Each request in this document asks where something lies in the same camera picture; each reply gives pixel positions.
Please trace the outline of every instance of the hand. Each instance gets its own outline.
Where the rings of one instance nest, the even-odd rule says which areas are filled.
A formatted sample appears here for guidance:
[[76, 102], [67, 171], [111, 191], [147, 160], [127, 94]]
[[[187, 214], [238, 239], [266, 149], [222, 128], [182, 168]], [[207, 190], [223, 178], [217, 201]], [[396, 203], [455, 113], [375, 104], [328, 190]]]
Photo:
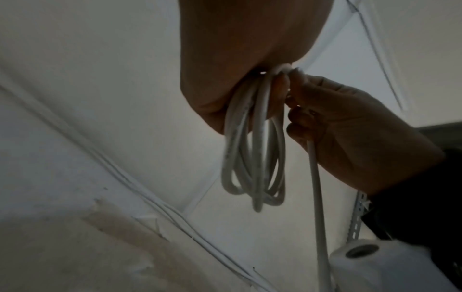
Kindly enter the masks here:
[[441, 149], [366, 92], [298, 69], [289, 78], [287, 134], [305, 150], [314, 141], [319, 164], [347, 185], [375, 194], [444, 160]]
[[[215, 131], [248, 74], [300, 59], [314, 44], [333, 0], [179, 0], [181, 91]], [[285, 74], [271, 88], [268, 117], [283, 110]]]

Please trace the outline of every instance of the human hand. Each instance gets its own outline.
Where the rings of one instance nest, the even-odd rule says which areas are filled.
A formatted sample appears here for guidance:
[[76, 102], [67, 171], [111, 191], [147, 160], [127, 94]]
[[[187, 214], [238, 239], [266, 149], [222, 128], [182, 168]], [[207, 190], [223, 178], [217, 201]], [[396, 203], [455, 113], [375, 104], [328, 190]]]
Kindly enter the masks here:
[[289, 74], [287, 134], [347, 185], [378, 193], [444, 160], [445, 154], [368, 93], [298, 69]]
[[[223, 133], [233, 90], [248, 74], [292, 63], [311, 48], [333, 0], [179, 0], [181, 91]], [[287, 75], [275, 77], [268, 117], [281, 112]]]

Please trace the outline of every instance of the dark sleeve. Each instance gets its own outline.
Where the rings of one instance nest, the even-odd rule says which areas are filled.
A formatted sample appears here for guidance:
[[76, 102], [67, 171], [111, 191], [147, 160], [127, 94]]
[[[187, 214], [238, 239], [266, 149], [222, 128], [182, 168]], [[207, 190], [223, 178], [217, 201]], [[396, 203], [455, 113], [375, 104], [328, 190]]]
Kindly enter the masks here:
[[430, 248], [433, 262], [462, 289], [462, 152], [371, 196], [363, 222], [380, 239]]

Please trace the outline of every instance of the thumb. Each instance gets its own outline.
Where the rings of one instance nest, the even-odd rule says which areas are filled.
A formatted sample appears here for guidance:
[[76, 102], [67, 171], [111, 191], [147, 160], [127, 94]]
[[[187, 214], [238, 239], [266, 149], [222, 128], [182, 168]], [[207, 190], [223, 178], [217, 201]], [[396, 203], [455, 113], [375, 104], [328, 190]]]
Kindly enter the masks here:
[[309, 82], [299, 69], [289, 73], [290, 95], [302, 108], [309, 108], [322, 115], [339, 114], [345, 111], [345, 94]]

